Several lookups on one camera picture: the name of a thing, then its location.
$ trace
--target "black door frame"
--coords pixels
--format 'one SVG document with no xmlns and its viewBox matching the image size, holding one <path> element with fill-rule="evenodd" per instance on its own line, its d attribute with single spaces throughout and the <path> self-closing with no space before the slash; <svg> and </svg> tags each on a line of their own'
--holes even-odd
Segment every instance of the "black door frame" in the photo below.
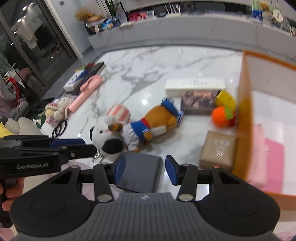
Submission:
<svg viewBox="0 0 296 241">
<path fill-rule="evenodd" d="M 72 48 L 70 47 L 68 41 L 62 34 L 62 31 L 58 27 L 57 23 L 53 19 L 48 7 L 44 3 L 43 0 L 35 0 L 37 4 L 39 5 L 41 11 L 43 12 L 46 20 L 51 25 L 53 31 L 61 41 L 63 47 L 66 49 L 66 51 L 70 55 L 70 61 L 68 61 L 61 69 L 59 69 L 49 80 L 46 80 L 40 71 L 37 69 L 37 67 L 34 65 L 34 63 L 30 60 L 30 58 L 27 56 L 23 48 L 21 47 L 20 43 L 16 40 L 13 32 L 11 31 L 9 25 L 7 24 L 1 10 L 0 10 L 0 24 L 2 24 L 4 31 L 10 38 L 11 42 L 14 44 L 17 51 L 20 53 L 21 57 L 25 60 L 29 68 L 34 72 L 36 77 L 40 80 L 40 82 L 43 84 L 43 88 L 37 93 L 39 97 L 42 97 L 45 92 L 52 86 L 52 84 L 78 59 Z"/>
</svg>

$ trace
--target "human hand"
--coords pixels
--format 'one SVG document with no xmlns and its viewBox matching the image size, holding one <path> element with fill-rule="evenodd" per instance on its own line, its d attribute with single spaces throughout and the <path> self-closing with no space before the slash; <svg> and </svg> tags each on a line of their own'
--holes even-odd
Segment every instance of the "human hand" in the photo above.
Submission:
<svg viewBox="0 0 296 241">
<path fill-rule="evenodd" d="M 9 212 L 14 200 L 22 195 L 24 190 L 24 179 L 24 177 L 19 177 L 17 183 L 6 190 L 5 194 L 8 199 L 2 203 L 2 209 L 4 211 Z M 3 194 L 3 186 L 0 184 L 0 195 L 1 194 Z"/>
</svg>

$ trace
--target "black wallet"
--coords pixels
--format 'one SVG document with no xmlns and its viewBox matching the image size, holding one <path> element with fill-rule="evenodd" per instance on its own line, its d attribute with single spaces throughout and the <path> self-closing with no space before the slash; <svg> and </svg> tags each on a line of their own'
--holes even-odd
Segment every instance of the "black wallet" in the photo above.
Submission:
<svg viewBox="0 0 296 241">
<path fill-rule="evenodd" d="M 163 163 L 161 157 L 126 152 L 121 158 L 125 158 L 126 168 L 118 188 L 137 193 L 157 192 Z"/>
</svg>

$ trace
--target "black hair tie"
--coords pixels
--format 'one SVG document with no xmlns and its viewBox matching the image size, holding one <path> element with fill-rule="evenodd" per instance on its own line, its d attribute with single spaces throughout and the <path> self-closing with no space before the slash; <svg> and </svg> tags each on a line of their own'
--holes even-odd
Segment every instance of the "black hair tie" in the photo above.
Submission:
<svg viewBox="0 0 296 241">
<path fill-rule="evenodd" d="M 67 128 L 68 122 L 66 120 L 62 120 L 52 131 L 52 137 L 58 137 L 60 135 L 62 135 L 66 128 Z"/>
</svg>

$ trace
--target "marble table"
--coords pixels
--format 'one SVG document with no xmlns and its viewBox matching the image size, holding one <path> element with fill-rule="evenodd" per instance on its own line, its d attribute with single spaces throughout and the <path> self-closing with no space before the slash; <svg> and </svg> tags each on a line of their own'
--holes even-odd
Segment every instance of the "marble table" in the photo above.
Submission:
<svg viewBox="0 0 296 241">
<path fill-rule="evenodd" d="M 70 116 L 68 127 L 61 138 L 83 138 L 91 143 L 89 131 L 96 119 L 104 115 L 114 103 L 124 104 L 131 118 L 142 118 L 165 97 L 165 83 L 170 77 L 219 77 L 227 90 L 236 96 L 241 66 L 241 52 L 206 47 L 142 47 L 108 52 L 97 61 L 106 68 L 100 74 L 105 83 Z M 176 107 L 180 99 L 175 98 Z M 198 165 L 206 133 L 214 129 L 210 116 L 185 116 L 178 129 L 171 130 L 145 145 L 142 153 L 172 155 L 180 164 Z M 42 127 L 51 135 L 52 128 Z M 93 166 L 91 158 L 79 161 Z M 163 167 L 158 192 L 177 196 L 179 187 L 171 184 Z M 209 192 L 207 185 L 199 185 L 197 199 Z"/>
</svg>

